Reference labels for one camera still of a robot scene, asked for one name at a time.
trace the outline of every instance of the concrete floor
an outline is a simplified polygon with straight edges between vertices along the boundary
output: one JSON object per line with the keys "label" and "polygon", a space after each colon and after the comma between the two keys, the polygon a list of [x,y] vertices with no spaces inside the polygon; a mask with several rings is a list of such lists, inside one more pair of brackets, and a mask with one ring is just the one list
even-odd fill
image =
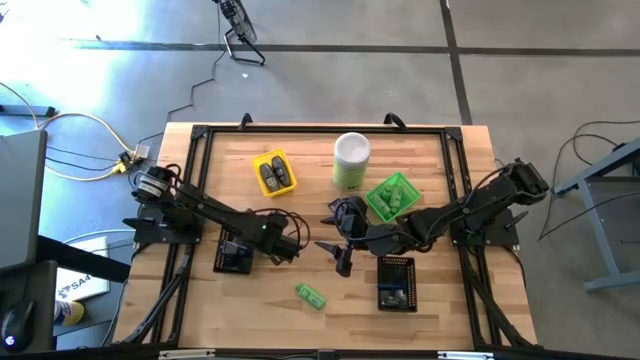
{"label": "concrete floor", "polygon": [[[162,131],[167,111],[188,103],[191,85],[209,76],[218,56],[198,51],[80,50],[52,40],[94,39],[98,34],[105,41],[215,43],[217,20],[209,0],[51,3],[21,1],[0,25],[0,79],[33,103],[102,117],[131,146]],[[640,23],[635,21],[640,3],[634,0],[449,3],[459,46],[640,46]],[[29,10],[34,4],[37,10]],[[245,5],[263,44],[447,45],[437,0],[247,0]],[[9,27],[22,29],[23,41],[10,38],[5,32]],[[34,42],[38,46],[25,46]],[[409,124],[461,123],[446,54],[265,55],[265,68],[225,57],[216,69],[217,81],[196,91],[196,108],[176,113],[172,120],[239,121],[248,111],[260,122],[378,123],[393,111]],[[489,126],[496,156],[504,161],[520,156],[549,180],[560,145],[580,124],[638,120],[636,56],[468,55],[461,56],[461,66],[473,123]],[[17,100],[2,91],[0,102]],[[0,118],[0,134],[31,126],[26,118]],[[639,127],[595,126],[589,132],[623,142],[636,138]],[[84,119],[62,119],[50,126],[49,134],[53,146],[65,149],[102,156],[120,151],[102,128]],[[579,147],[588,159],[611,150],[595,139],[581,139]],[[558,177],[567,179],[584,167],[565,151]],[[122,228],[121,219],[133,216],[136,208],[124,177],[75,183],[47,175],[41,233],[65,239]],[[551,224],[582,209],[581,201],[569,195],[556,202]],[[640,357],[640,287],[586,294],[582,281],[605,274],[589,223],[580,219],[536,243],[546,204],[528,210],[530,215],[518,226],[520,256],[540,343],[551,349]],[[640,251],[639,246],[627,248]],[[92,329],[86,339],[79,333],[67,335],[71,338],[65,339],[65,346],[95,344],[91,339],[101,331]]]}

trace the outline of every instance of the wooden tabletop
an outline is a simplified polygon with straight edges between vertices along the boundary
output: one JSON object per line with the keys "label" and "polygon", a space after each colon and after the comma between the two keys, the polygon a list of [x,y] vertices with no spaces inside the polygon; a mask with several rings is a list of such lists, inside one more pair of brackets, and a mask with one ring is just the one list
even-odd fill
{"label": "wooden tabletop", "polygon": [[[160,164],[184,164],[192,125],[167,124]],[[463,126],[462,130],[475,184],[495,169],[489,132],[484,126]],[[345,195],[331,182],[333,145],[337,137],[338,134],[216,134],[206,192],[238,210],[278,207],[296,211],[309,222],[312,241],[344,243],[335,228],[319,222],[330,215],[327,203]],[[371,159],[364,186],[355,194],[364,196],[401,171],[422,192],[414,209],[449,202],[440,141],[436,136],[367,137],[372,145]],[[270,199],[260,190],[252,158],[278,148],[285,150],[298,186],[291,193]],[[453,147],[452,153],[453,163],[457,164]],[[369,211],[368,216],[372,222],[379,222],[373,211]],[[349,278],[339,276],[330,254],[313,244],[302,250],[291,264],[275,266],[256,255],[251,275],[220,274],[212,270],[219,228],[208,222],[202,242],[197,246],[181,347],[472,348],[459,258],[446,235],[429,253],[405,255],[416,260],[418,312],[390,313],[377,309],[376,258],[368,252],[354,252]],[[167,248],[152,245],[133,262],[114,340],[130,334],[157,299]],[[520,333],[535,343],[518,264],[502,248],[487,248],[487,261],[496,302]],[[295,286],[301,282],[327,298],[322,310],[315,310],[298,298]],[[165,336],[171,327],[173,301],[165,319]],[[478,311],[483,334],[488,339],[484,307],[480,306]]]}

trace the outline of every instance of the yellow container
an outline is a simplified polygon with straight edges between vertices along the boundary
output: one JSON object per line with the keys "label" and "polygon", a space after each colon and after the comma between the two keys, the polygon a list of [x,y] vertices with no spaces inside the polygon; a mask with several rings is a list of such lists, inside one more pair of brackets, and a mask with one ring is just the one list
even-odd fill
{"label": "yellow container", "polygon": [[[284,161],[285,165],[287,166],[287,171],[289,172],[289,176],[291,177],[291,186],[288,186],[286,188],[281,188],[278,191],[269,192],[269,188],[267,188],[267,185],[264,183],[264,181],[262,181],[262,176],[260,175],[260,165],[267,163],[269,164],[269,166],[271,166],[271,159],[273,159],[276,156],[280,156],[280,158],[282,158],[282,161]],[[298,185],[296,176],[293,174],[293,169],[291,169],[291,164],[289,164],[289,160],[287,160],[287,155],[285,155],[284,150],[282,149],[269,151],[268,153],[254,157],[253,168],[256,170],[256,176],[258,177],[258,182],[260,183],[260,188],[262,189],[262,193],[266,197],[276,197],[278,195],[282,195],[284,193],[287,193],[295,189],[295,187]]]}

